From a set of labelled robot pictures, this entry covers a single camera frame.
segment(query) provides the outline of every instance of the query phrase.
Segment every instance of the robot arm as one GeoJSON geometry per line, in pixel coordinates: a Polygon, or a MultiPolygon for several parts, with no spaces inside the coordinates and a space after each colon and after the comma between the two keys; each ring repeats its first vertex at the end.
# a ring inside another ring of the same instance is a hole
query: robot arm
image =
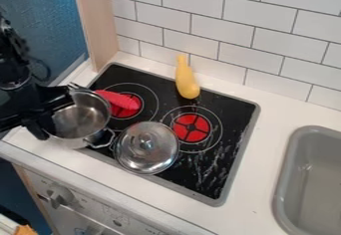
{"type": "Polygon", "coordinates": [[[22,125],[44,140],[48,135],[41,124],[52,122],[55,111],[73,102],[68,87],[48,88],[36,84],[29,64],[25,40],[0,14],[0,91],[9,96],[9,101],[0,106],[0,132],[22,125]]]}

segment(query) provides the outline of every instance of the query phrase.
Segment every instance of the pan handle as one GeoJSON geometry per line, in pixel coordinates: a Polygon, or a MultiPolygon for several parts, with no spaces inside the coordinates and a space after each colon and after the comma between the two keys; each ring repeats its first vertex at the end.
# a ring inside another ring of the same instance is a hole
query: pan handle
{"type": "Polygon", "coordinates": [[[88,140],[86,140],[85,138],[83,139],[83,141],[89,145],[90,147],[94,148],[94,149],[97,149],[97,148],[102,148],[102,147],[106,147],[106,146],[109,146],[113,141],[114,141],[114,138],[116,136],[116,134],[114,133],[114,131],[108,127],[105,127],[104,128],[105,131],[109,132],[111,134],[111,137],[110,139],[108,140],[108,142],[106,143],[101,143],[101,144],[95,144],[93,142],[90,142],[88,140]]]}

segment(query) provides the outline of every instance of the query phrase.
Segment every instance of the sink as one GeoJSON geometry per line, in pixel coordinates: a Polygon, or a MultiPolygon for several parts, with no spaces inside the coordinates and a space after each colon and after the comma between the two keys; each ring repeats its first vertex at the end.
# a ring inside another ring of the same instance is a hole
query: sink
{"type": "Polygon", "coordinates": [[[341,234],[341,132],[305,126],[293,133],[272,207],[288,234],[341,234]]]}

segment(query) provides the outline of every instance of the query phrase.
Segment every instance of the induction cooktop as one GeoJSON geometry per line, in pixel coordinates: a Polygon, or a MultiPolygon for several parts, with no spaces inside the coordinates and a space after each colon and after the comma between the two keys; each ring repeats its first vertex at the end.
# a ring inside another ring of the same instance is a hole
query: induction cooktop
{"type": "MultiPolygon", "coordinates": [[[[137,111],[112,106],[109,128],[116,134],[145,120],[160,121],[177,134],[175,163],[143,178],[211,206],[225,201],[259,114],[256,104],[205,89],[186,100],[173,80],[119,64],[107,66],[90,89],[121,93],[140,104],[137,111]]],[[[111,147],[81,152],[120,167],[111,147]]]]}

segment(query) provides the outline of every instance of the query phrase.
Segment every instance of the pot lid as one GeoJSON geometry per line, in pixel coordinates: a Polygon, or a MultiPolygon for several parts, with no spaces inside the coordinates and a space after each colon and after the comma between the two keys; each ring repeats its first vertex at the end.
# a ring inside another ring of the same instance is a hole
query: pot lid
{"type": "Polygon", "coordinates": [[[156,174],[170,167],[178,153],[175,133],[160,122],[136,123],[120,134],[114,149],[122,167],[137,174],[156,174]]]}

